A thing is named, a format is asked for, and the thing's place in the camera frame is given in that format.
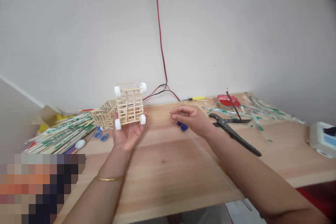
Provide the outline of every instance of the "black scissors handle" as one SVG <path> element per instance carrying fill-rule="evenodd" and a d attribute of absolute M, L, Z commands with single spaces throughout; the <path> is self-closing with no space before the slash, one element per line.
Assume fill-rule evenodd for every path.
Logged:
<path fill-rule="evenodd" d="M 221 127 L 226 133 L 229 134 L 229 136 L 236 140 L 238 143 L 240 143 L 242 146 L 244 146 L 246 149 L 248 149 L 250 152 L 252 152 L 256 156 L 261 156 L 260 151 L 258 151 L 256 148 L 253 147 L 253 145 L 246 142 L 241 136 L 239 136 L 225 121 L 225 119 L 221 118 L 220 116 L 211 113 L 209 117 L 215 118 L 217 122 L 214 122 L 213 125 L 216 127 Z"/>

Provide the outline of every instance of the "white wall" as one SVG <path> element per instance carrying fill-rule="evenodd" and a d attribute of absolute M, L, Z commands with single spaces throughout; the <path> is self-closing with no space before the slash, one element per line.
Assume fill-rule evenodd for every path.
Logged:
<path fill-rule="evenodd" d="M 27 146 L 24 142 L 35 136 L 38 125 L 30 122 L 40 107 L 0 79 L 0 163 L 12 159 Z"/>
<path fill-rule="evenodd" d="M 336 124 L 335 0 L 159 0 L 169 86 L 180 98 L 251 90 Z M 155 0 L 0 0 L 0 73 L 65 111 L 117 82 L 164 83 Z M 168 92 L 146 104 L 173 102 Z"/>

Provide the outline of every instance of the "pixelated area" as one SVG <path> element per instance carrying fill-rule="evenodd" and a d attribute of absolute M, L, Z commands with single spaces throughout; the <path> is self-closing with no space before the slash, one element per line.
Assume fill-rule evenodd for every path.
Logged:
<path fill-rule="evenodd" d="M 16 154 L 0 164 L 0 222 L 53 223 L 85 168 L 85 154 Z"/>

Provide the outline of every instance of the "hand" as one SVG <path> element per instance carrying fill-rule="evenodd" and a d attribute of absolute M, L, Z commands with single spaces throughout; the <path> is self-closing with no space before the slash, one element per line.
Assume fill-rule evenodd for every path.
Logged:
<path fill-rule="evenodd" d="M 180 121 L 200 137 L 204 137 L 214 127 L 210 119 L 196 106 L 177 106 L 171 110 L 170 114 L 171 123 Z"/>
<path fill-rule="evenodd" d="M 144 115 L 147 120 L 148 113 L 145 112 Z M 114 113 L 114 119 L 118 118 L 118 113 Z M 114 146 L 131 152 L 139 141 L 144 129 L 145 125 L 141 125 L 140 122 L 123 125 L 120 130 L 113 127 Z"/>

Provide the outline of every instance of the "red object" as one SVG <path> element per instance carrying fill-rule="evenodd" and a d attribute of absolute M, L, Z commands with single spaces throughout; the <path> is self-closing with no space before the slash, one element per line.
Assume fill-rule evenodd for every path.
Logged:
<path fill-rule="evenodd" d="M 327 218 L 336 223 L 336 181 L 296 189 Z"/>
<path fill-rule="evenodd" d="M 33 143 L 28 147 L 28 149 L 30 149 L 31 147 L 33 147 L 33 146 L 35 146 L 35 145 L 37 145 L 37 143 L 36 143 L 36 142 L 33 142 Z"/>
<path fill-rule="evenodd" d="M 237 99 L 236 97 L 234 97 L 234 96 L 230 96 L 230 97 L 231 97 L 231 99 L 232 99 L 232 101 L 233 101 L 233 104 L 234 104 L 236 107 L 240 107 L 240 106 L 241 106 L 240 102 L 238 101 L 238 99 Z M 226 107 L 233 107 L 233 104 L 232 104 L 232 102 L 230 101 L 230 98 L 229 98 L 228 95 L 226 95 L 226 94 L 220 94 L 220 95 L 217 96 L 217 98 L 218 98 L 219 102 L 220 102 L 222 105 L 224 105 L 224 106 L 226 106 Z"/>

